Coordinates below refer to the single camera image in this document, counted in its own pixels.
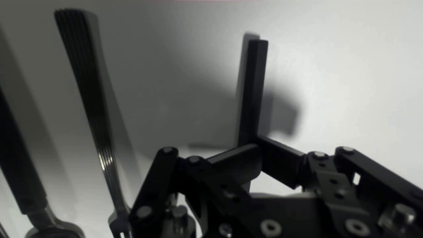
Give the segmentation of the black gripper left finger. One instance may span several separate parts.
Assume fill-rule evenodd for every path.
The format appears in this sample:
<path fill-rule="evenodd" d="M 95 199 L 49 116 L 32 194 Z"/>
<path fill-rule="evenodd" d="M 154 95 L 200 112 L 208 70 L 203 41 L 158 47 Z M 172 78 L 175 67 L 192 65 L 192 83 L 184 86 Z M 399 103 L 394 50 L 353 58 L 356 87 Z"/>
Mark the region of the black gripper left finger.
<path fill-rule="evenodd" d="M 183 158 L 173 147 L 162 148 L 130 213 L 134 238 L 195 238 L 196 223 L 206 236 L 241 234 L 247 184 L 262 169 L 262 151 L 246 144 L 209 158 Z"/>

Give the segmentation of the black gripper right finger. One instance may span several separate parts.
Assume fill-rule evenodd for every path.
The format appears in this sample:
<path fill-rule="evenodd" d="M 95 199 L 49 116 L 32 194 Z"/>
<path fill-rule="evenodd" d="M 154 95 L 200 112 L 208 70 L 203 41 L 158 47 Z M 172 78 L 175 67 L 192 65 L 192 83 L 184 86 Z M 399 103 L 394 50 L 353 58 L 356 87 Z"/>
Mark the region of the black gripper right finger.
<path fill-rule="evenodd" d="M 351 147 L 302 153 L 257 140 L 263 170 L 300 188 L 261 217 L 261 238 L 423 238 L 422 189 Z"/>

